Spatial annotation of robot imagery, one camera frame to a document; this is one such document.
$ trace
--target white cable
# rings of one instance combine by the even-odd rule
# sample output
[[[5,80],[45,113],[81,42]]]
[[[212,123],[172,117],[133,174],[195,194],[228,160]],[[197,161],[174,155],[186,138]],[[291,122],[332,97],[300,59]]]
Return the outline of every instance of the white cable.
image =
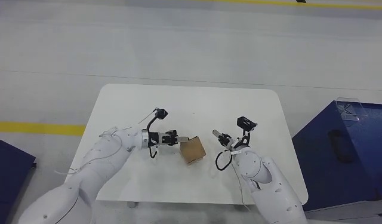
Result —
[[[154,113],[156,110],[157,110],[157,108],[155,108],[153,111],[151,111],[151,113],[148,114],[148,116],[146,116],[144,119],[142,119],[142,120],[138,123],[138,125],[141,124],[145,119],[147,119],[147,118],[148,118],[152,113]],[[127,128],[123,128],[123,130],[128,130],[129,128],[132,128],[132,126],[127,127]],[[106,132],[107,132],[107,131],[105,130],[105,131],[100,135],[100,137],[103,138],[105,135],[107,135]],[[95,160],[104,159],[104,158],[109,158],[109,157],[113,156],[114,154],[118,153],[118,152],[121,150],[121,148],[122,148],[122,139],[121,139],[121,137],[119,137],[118,135],[114,134],[115,132],[117,132],[117,130],[115,130],[110,136],[111,136],[111,137],[118,137],[118,138],[120,139],[120,141],[121,141],[121,145],[120,145],[120,147],[118,148],[118,150],[115,151],[114,153],[112,153],[112,154],[110,154],[110,155],[108,155],[108,156],[105,156],[105,157],[101,157],[101,158],[93,158],[93,159],[87,161],[86,164],[80,166],[80,167],[77,168],[77,169],[69,168],[70,170],[73,170],[73,171],[74,171],[73,173],[61,173],[61,172],[56,171],[56,170],[54,170],[54,172],[57,173],[57,174],[62,174],[62,175],[73,175],[73,174],[79,173],[79,172],[80,172],[86,165],[90,164],[91,162],[93,162],[93,161],[95,161]]]
[[[54,170],[54,172],[57,173],[57,174],[62,174],[62,175],[73,175],[73,174],[79,173],[79,172],[80,172],[86,165],[90,164],[91,162],[93,162],[93,161],[95,161],[95,160],[108,158],[108,157],[111,157],[111,156],[113,156],[114,154],[118,153],[118,151],[120,151],[121,148],[122,148],[122,139],[121,139],[121,137],[119,137],[118,135],[114,134],[116,131],[114,131],[110,136],[111,136],[111,137],[118,137],[119,140],[121,141],[121,145],[119,146],[119,148],[117,149],[117,151],[115,151],[114,153],[112,153],[112,154],[110,154],[110,155],[108,155],[108,156],[105,156],[105,157],[101,157],[101,158],[93,158],[93,159],[87,161],[86,164],[80,166],[80,167],[77,168],[77,169],[72,169],[72,168],[70,168],[71,170],[74,171],[73,173],[61,173],[61,172],[59,172],[59,171],[55,171],[55,170]],[[104,132],[100,135],[100,137],[103,138],[105,135],[107,135],[107,133],[105,133],[105,132],[106,132],[106,131],[104,131]]]
[[[249,207],[247,207],[247,205],[244,204],[243,188],[242,188],[242,186],[241,186],[241,182],[240,182],[239,175],[238,175],[238,173],[236,172],[236,169],[235,169],[235,167],[233,166],[232,163],[231,163],[231,166],[232,166],[232,168],[233,168],[233,171],[235,171],[236,177],[238,177],[239,189],[240,189],[240,194],[241,194],[241,203],[244,205],[244,207],[245,207],[246,209],[248,209],[248,211],[251,211],[251,209],[249,209]]]

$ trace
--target cable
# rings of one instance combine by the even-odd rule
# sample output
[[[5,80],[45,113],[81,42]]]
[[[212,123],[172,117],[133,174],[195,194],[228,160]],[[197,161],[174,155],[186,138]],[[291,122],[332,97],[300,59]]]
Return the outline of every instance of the cable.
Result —
[[[100,137],[103,138],[105,135],[107,135],[106,132],[107,132],[107,131],[104,131],[104,132],[100,135]],[[118,153],[118,152],[121,150],[121,148],[122,148],[122,139],[121,139],[120,136],[114,134],[115,132],[117,132],[117,130],[115,130],[110,136],[111,136],[111,137],[118,137],[119,140],[121,141],[121,145],[119,146],[119,148],[117,149],[117,151],[115,151],[114,153],[112,153],[112,154],[110,154],[110,155],[108,155],[108,156],[105,156],[105,157],[101,157],[101,158],[93,158],[93,159],[87,161],[86,164],[80,166],[80,167],[77,168],[77,169],[72,169],[72,168],[70,168],[71,170],[74,171],[73,173],[61,173],[61,172],[59,172],[59,171],[55,171],[55,170],[54,170],[54,172],[57,173],[57,174],[62,174],[62,175],[73,175],[73,174],[79,173],[79,172],[80,172],[86,165],[90,164],[91,162],[93,162],[93,161],[95,161],[95,160],[108,158],[108,157],[111,157],[111,156],[113,156],[114,154]]]
[[[155,154],[153,156],[153,154],[151,153],[151,147],[149,147],[149,150],[150,150],[150,157],[151,158],[155,158],[156,154],[158,153],[158,151],[155,151]]]
[[[240,189],[240,194],[241,194],[241,203],[244,205],[244,207],[245,207],[246,209],[248,209],[248,211],[251,211],[251,209],[249,209],[249,207],[247,207],[247,205],[244,204],[243,187],[241,186],[241,182],[240,182],[239,175],[238,175],[238,173],[236,172],[236,169],[235,169],[235,167],[233,166],[233,164],[231,164],[231,166],[232,166],[232,168],[233,168],[233,171],[235,171],[236,177],[238,178],[239,189]]]
[[[223,152],[227,152],[227,151],[229,151],[229,150],[227,149],[227,150],[221,151],[221,152],[216,156],[216,159],[215,159],[215,165],[216,165],[217,170],[219,170],[219,171],[223,171],[223,170],[225,170],[225,169],[232,163],[232,156],[233,156],[233,155],[230,154],[230,159],[229,159],[229,162],[227,163],[227,165],[225,165],[223,168],[220,168],[219,165],[217,164],[217,161],[218,161],[220,155],[223,154]]]
[[[148,116],[146,116],[144,119],[142,119],[142,120],[138,123],[138,125],[139,125],[140,123],[142,123],[145,119],[147,119],[152,113],[154,113],[156,109],[154,109],[153,111],[151,111],[151,113],[148,114]],[[127,127],[127,128],[123,128],[123,130],[128,130],[129,128],[132,128],[132,126]],[[107,131],[105,130],[102,134],[99,135],[99,137],[103,138],[105,135],[107,135],[106,132],[107,132]],[[111,136],[111,137],[118,137],[118,138],[120,139],[120,141],[121,141],[121,145],[119,146],[118,150],[115,151],[114,153],[112,153],[112,154],[110,154],[110,155],[108,155],[108,156],[105,156],[105,157],[101,157],[101,158],[93,158],[93,159],[87,161],[86,164],[80,166],[80,167],[77,168],[77,169],[69,168],[70,170],[73,170],[73,171],[74,171],[73,173],[69,173],[69,172],[68,172],[68,173],[61,173],[61,172],[56,171],[56,170],[54,170],[54,172],[57,173],[57,174],[62,174],[62,175],[73,175],[73,174],[79,173],[79,172],[80,172],[86,165],[90,164],[91,162],[93,162],[93,161],[95,161],[95,160],[104,159],[104,158],[109,158],[109,157],[113,156],[114,154],[118,153],[118,152],[121,150],[121,148],[122,148],[122,143],[123,143],[123,142],[122,142],[121,137],[119,137],[118,135],[116,135],[115,132],[117,132],[117,130],[115,130],[112,134],[110,134],[110,136]]]

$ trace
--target black cable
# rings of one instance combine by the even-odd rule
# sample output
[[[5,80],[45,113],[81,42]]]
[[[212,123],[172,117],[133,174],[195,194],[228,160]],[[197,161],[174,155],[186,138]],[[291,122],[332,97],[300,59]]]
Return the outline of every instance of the black cable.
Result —
[[[223,152],[227,152],[227,151],[229,151],[229,150],[224,150],[224,151],[220,152],[220,153],[216,156],[216,159],[215,159],[215,165],[216,165],[217,170],[219,170],[219,171],[223,171],[223,170],[225,170],[225,169],[231,164],[231,162],[232,162],[232,155],[231,155],[231,157],[230,157],[230,159],[229,159],[229,162],[228,162],[227,165],[225,165],[223,168],[220,168],[219,165],[217,164],[217,160],[219,159],[220,155],[221,155]]]
[[[156,154],[158,154],[158,151],[155,151],[155,154],[153,155],[151,151],[151,146],[150,146],[150,126],[154,123],[157,117],[154,117],[148,124],[147,124],[147,133],[149,134],[149,150],[150,150],[150,157],[155,158]]]
[[[155,151],[155,154],[153,156],[152,152],[151,152],[151,147],[149,147],[149,150],[150,150],[150,157],[151,158],[155,158],[156,154],[158,153],[158,151]]]
[[[147,132],[150,132],[150,126],[154,123],[154,121],[156,120],[156,117],[154,117],[147,125]]]

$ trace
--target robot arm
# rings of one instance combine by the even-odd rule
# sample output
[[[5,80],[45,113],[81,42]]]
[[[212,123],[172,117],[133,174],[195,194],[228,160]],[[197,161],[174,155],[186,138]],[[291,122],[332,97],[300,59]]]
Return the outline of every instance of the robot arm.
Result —
[[[212,133],[218,138],[220,144],[230,151],[231,160],[234,160],[239,173],[249,186],[260,214],[270,224],[307,224],[297,194],[275,162],[269,157],[260,158],[250,148],[250,132],[257,124],[245,117],[240,117],[238,126],[244,130],[241,139],[233,140],[229,135],[221,134],[216,130]]]
[[[113,127],[101,134],[101,139],[84,156],[81,166],[74,170],[67,182],[38,198],[22,214],[19,224],[94,223],[91,206],[99,191],[123,167],[135,148],[174,145],[188,140],[188,137],[179,137],[176,130],[150,132],[154,120],[167,116],[164,109],[154,112],[154,119],[144,130]]]

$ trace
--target gray floor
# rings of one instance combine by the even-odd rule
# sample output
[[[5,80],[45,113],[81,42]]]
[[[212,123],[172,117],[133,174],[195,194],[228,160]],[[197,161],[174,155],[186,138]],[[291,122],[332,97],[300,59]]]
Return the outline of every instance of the gray floor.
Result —
[[[337,97],[382,102],[381,16],[202,1],[0,0],[0,120],[86,124],[108,83],[267,88],[279,94],[293,136]],[[63,182],[48,167],[67,169],[79,138],[0,138],[41,163],[17,218]],[[98,202],[97,215],[99,223],[261,223],[214,205]]]

